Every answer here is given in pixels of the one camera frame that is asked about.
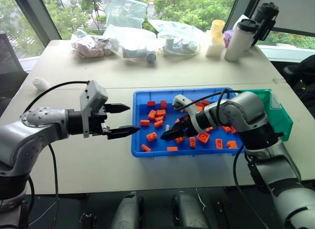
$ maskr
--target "orange plastic piece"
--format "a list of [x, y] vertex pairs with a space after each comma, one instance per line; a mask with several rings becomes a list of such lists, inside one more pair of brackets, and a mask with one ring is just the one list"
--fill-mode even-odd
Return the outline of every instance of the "orange plastic piece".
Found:
[[165, 111], [165, 109], [161, 109], [161, 110], [158, 110], [157, 111], [157, 116], [158, 117], [165, 117], [166, 116], [166, 111]]
[[176, 142], [176, 144], [180, 144], [184, 141], [184, 139], [185, 139], [184, 137], [178, 137], [178, 138], [174, 139], [174, 141]]
[[164, 117], [155, 117], [154, 120], [155, 120], [156, 122], [157, 122], [157, 121], [160, 121], [160, 120], [163, 121], [163, 120], [164, 120]]
[[203, 133], [203, 134], [197, 135], [197, 139], [204, 144], [208, 142], [209, 137], [210, 137], [210, 135], [208, 133]]
[[152, 132], [151, 134], [147, 135], [148, 142], [157, 139], [158, 135], [155, 132]]
[[222, 129], [225, 131], [225, 132], [229, 132], [231, 129], [230, 127], [222, 127]]
[[151, 120], [154, 120], [156, 115], [157, 115], [157, 112], [152, 109], [148, 115], [148, 118]]
[[236, 133], [236, 129], [235, 129], [234, 127], [230, 127], [230, 129], [231, 129], [231, 131], [232, 131], [233, 134]]
[[216, 139], [216, 148], [217, 149], [223, 149], [222, 139]]
[[196, 139], [195, 137], [189, 137], [189, 145], [191, 148], [195, 148], [196, 147]]
[[201, 103], [202, 103], [204, 106], [207, 106], [207, 105], [211, 104], [211, 102], [208, 101], [208, 100], [206, 100], [206, 99], [204, 99], [203, 101], [201, 101]]
[[237, 143], [235, 140], [230, 140], [226, 143], [229, 149], [238, 149]]
[[151, 149], [150, 149], [148, 146], [146, 146], [145, 144], [142, 144], [142, 145], [141, 145], [141, 149], [142, 149], [143, 151], [145, 151], [145, 152], [151, 152]]
[[142, 125], [142, 126], [149, 126], [150, 125], [150, 121], [149, 120], [140, 120], [140, 125]]
[[171, 151], [178, 151], [177, 147], [167, 147], [167, 151], [171, 152]]
[[160, 120], [160, 121], [155, 122], [155, 123], [154, 123], [154, 126], [155, 126], [156, 128], [163, 126], [163, 120]]
[[155, 101], [148, 101], [148, 106], [155, 106], [156, 105], [156, 102]]
[[165, 100], [161, 100], [161, 109], [167, 109], [167, 102]]
[[206, 132], [212, 131], [214, 128], [213, 127], [209, 127], [206, 129]]
[[203, 104], [200, 103], [200, 102], [195, 103], [195, 105], [196, 105], [197, 107], [203, 107]]

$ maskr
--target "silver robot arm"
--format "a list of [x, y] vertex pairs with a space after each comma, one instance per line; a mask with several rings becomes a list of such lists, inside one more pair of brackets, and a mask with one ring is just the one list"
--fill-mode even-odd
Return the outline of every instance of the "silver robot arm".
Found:
[[[174, 107], [183, 107], [191, 100], [175, 96]], [[251, 176], [264, 192], [271, 194], [284, 228], [315, 229], [315, 192], [301, 185], [300, 172], [287, 152], [279, 134], [274, 133], [264, 111], [262, 100], [252, 92], [243, 92], [231, 99], [223, 99], [217, 110], [212, 103], [198, 111], [195, 105], [182, 111], [181, 118], [162, 139], [194, 136], [208, 127], [233, 126], [238, 132], [251, 159]]]
[[139, 130], [134, 126], [110, 129], [105, 123], [107, 113], [120, 113], [129, 107], [105, 104], [107, 99], [106, 91], [91, 81], [80, 96], [81, 111], [36, 108], [18, 121], [0, 127], [0, 228], [27, 228], [26, 182], [38, 155], [48, 144], [73, 134], [106, 135], [113, 139]]

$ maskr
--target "blue tray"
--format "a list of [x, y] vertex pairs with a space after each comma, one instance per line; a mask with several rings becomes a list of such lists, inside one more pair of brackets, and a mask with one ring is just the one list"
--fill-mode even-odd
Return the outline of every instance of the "blue tray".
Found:
[[[221, 92], [225, 88], [206, 88], [206, 89], [180, 89], [180, 90], [154, 90], [154, 91], [137, 91], [133, 94], [133, 111], [132, 124], [140, 126], [140, 120], [148, 120], [148, 114], [151, 109], [159, 110], [160, 101], [167, 102], [166, 118], [163, 126], [159, 128], [154, 127], [154, 121], [150, 120], [150, 126], [140, 126], [141, 129], [132, 135], [131, 153], [135, 157], [155, 157], [155, 156], [173, 156], [173, 155], [197, 155], [197, 154], [236, 154], [238, 149], [229, 149], [226, 143], [230, 140], [235, 140], [238, 147], [242, 146], [242, 142], [238, 134], [232, 132], [226, 133], [221, 127], [209, 132], [210, 138], [206, 144], [201, 143], [196, 138], [196, 147], [190, 148], [189, 138], [186, 138], [182, 143], [176, 144], [174, 140], [166, 141], [160, 139], [160, 136], [165, 132], [167, 124], [172, 127], [177, 118], [181, 118], [185, 113], [175, 111], [172, 106], [173, 98], [176, 95], [182, 94], [189, 99], [198, 99], [213, 93]], [[211, 103], [216, 102], [219, 96], [208, 98]], [[148, 101], [155, 101], [155, 106], [147, 106]], [[157, 133], [157, 139], [151, 142], [147, 141], [146, 135], [152, 132]], [[223, 149], [217, 149], [215, 140], [219, 138], [223, 140]], [[144, 152], [141, 150], [141, 145], [145, 144], [151, 148], [151, 152]], [[178, 151], [167, 152], [167, 147], [178, 147]]]

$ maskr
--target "plastic bag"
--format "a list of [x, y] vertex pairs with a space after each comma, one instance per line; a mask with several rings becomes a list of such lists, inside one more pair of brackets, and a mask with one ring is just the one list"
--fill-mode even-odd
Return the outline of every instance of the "plastic bag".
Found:
[[142, 28], [147, 4], [135, 0], [102, 0], [106, 13], [106, 27]]
[[112, 54], [110, 49], [105, 48], [108, 39], [103, 36], [89, 35], [83, 30], [78, 29], [71, 36], [71, 51], [75, 57], [84, 58], [96, 58], [103, 57]]
[[157, 58], [155, 51], [157, 36], [153, 32], [109, 25], [104, 37], [109, 39], [106, 48], [125, 59], [135, 62], [145, 59], [147, 63], [151, 64]]
[[205, 33], [195, 26], [163, 20], [149, 20], [159, 32], [160, 52], [164, 56], [193, 56], [200, 50]]

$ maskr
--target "tabletop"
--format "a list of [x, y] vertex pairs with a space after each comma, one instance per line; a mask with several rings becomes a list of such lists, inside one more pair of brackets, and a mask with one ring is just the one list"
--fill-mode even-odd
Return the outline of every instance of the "tabletop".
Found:
[[[155, 67], [130, 64], [117, 56], [78, 61], [69, 51], [69, 41], [52, 41], [45, 49], [20, 91], [0, 118], [0, 126], [19, 119], [25, 107], [40, 93], [34, 77], [51, 86], [71, 80], [96, 80], [107, 88], [109, 103], [123, 103], [131, 110], [109, 114], [111, 128], [132, 123], [132, 97], [139, 90], [177, 88], [272, 89], [293, 120], [288, 152], [302, 179], [315, 178], [315, 122], [277, 70], [254, 47], [238, 63], [199, 56], [171, 63], [158, 56]], [[35, 106], [79, 110], [84, 85], [64, 86], [41, 98]], [[57, 157], [60, 194], [135, 191], [186, 187], [234, 185], [231, 155], [200, 155], [136, 158], [131, 154], [131, 136], [107, 140], [105, 136], [82, 135], [53, 143]], [[244, 158], [237, 165], [239, 183], [253, 184]], [[53, 194], [52, 157], [45, 148], [31, 172], [37, 194]]]

